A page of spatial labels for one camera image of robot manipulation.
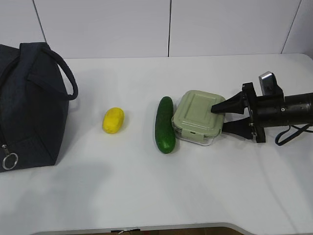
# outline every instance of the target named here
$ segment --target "black cable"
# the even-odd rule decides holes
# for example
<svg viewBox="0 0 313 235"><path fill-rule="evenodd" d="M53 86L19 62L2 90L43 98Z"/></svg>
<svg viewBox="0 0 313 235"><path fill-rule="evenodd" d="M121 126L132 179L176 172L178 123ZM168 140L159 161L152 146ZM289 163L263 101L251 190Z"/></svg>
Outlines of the black cable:
<svg viewBox="0 0 313 235"><path fill-rule="evenodd" d="M293 128L295 128L295 129L297 129L297 130L300 130L301 129L301 127L297 127L297 126L291 126L291 127L293 127ZM307 132L307 133L313 133L313 131L310 131L310 130L305 130L304 132Z"/></svg>
<svg viewBox="0 0 313 235"><path fill-rule="evenodd" d="M312 123L307 124L307 125L305 125L305 126L303 126L303 127L301 127L301 128L296 127L297 131L296 131L295 133L293 133L292 135L288 136L287 138L285 138L284 140L282 140L282 141L279 142L279 139L282 137L282 135L284 135L285 133L287 133L287 132L290 130L291 127L294 127L294 126L289 126L288 130L283 131L283 132L279 133L279 134L276 136L276 138L275 138L275 143L276 143L278 146L282 146L282 145L288 143L289 141L293 140L294 138L296 138L297 136L299 136L299 135L300 135L301 133L303 133L303 132L310 132L310 133L311 133L311 131L308 131L308 130L307 130L307 129L308 129L309 127L311 127L311 126L312 126Z"/></svg>

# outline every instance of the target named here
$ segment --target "metal key ring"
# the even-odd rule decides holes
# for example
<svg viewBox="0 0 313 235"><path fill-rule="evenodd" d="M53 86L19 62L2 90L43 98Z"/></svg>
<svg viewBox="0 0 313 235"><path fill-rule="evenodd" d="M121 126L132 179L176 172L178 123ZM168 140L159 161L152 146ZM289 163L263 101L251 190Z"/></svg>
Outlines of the metal key ring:
<svg viewBox="0 0 313 235"><path fill-rule="evenodd" d="M5 166L5 162L6 162L7 158L10 157L10 156L14 156L14 157L15 157L15 162L14 162L14 164L13 164L13 166L12 166L11 168L7 168L7 167ZM6 157L3 159L3 161L2 161L2 167L3 167L3 169L5 169L5 170L12 170L12 169L16 166L16 164L18 163L18 161L19 161L18 155L17 155L16 153L10 153L9 155L6 155Z"/></svg>

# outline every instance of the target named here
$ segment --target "light green lid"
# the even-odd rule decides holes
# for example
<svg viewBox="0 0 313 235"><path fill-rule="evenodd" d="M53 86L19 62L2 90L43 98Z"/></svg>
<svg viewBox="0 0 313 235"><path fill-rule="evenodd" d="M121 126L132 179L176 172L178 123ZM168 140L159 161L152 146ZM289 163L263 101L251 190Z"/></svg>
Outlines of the light green lid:
<svg viewBox="0 0 313 235"><path fill-rule="evenodd" d="M224 114L211 113L211 107L225 100L218 94L188 91L173 116L173 126L181 136L193 141L218 136L223 127Z"/></svg>

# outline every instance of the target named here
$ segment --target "dark gray bag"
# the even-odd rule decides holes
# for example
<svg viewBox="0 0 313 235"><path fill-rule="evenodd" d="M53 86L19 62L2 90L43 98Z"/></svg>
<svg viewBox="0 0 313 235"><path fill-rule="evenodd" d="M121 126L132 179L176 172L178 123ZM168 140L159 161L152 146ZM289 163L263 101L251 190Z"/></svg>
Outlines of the dark gray bag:
<svg viewBox="0 0 313 235"><path fill-rule="evenodd" d="M67 94L58 65L73 86ZM54 165L74 76L47 43L0 45L0 172Z"/></svg>

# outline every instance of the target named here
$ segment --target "floor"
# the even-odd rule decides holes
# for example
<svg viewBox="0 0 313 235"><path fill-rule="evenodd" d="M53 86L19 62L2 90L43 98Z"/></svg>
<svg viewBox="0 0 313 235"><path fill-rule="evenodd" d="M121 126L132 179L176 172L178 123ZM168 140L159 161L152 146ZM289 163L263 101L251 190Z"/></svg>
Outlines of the floor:
<svg viewBox="0 0 313 235"><path fill-rule="evenodd" d="M118 235L118 233L95 234L95 235ZM216 227L199 229L171 229L156 231L124 232L123 235L242 235L242 234L233 229Z"/></svg>

